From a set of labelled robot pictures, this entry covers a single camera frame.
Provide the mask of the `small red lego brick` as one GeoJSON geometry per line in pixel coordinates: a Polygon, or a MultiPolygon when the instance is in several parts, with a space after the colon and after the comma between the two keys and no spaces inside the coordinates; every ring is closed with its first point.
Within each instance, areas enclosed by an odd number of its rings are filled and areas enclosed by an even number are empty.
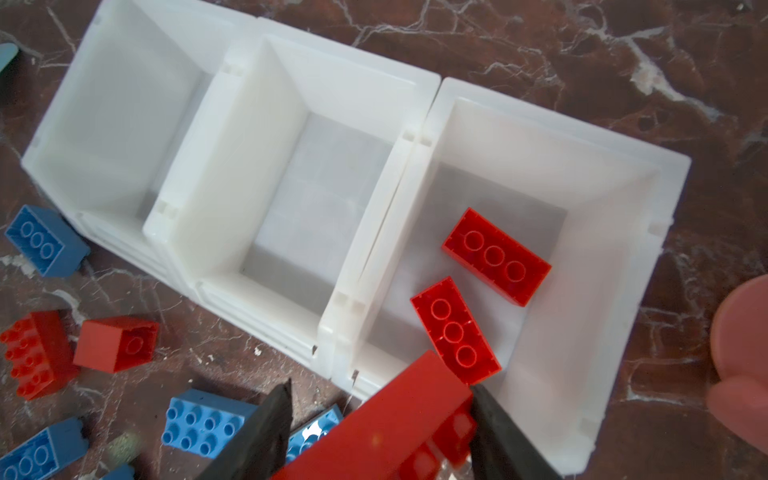
{"type": "Polygon", "coordinates": [[[149,363],[158,331],[158,323],[130,316],[86,320],[73,363],[110,374],[149,363]]]}

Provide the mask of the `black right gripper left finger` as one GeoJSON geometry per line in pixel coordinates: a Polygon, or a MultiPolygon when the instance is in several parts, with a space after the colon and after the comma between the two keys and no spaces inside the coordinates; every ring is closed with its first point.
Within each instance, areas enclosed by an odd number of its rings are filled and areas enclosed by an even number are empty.
{"type": "Polygon", "coordinates": [[[285,465],[292,422],[292,382],[288,379],[270,391],[197,479],[270,479],[285,465]]]}

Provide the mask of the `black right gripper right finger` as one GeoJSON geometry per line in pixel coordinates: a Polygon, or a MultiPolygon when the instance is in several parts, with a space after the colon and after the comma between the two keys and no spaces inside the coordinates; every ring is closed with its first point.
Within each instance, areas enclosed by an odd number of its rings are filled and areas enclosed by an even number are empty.
{"type": "Polygon", "coordinates": [[[470,443],[475,479],[561,478],[483,385],[473,385],[470,390],[470,412],[477,425],[470,443]]]}

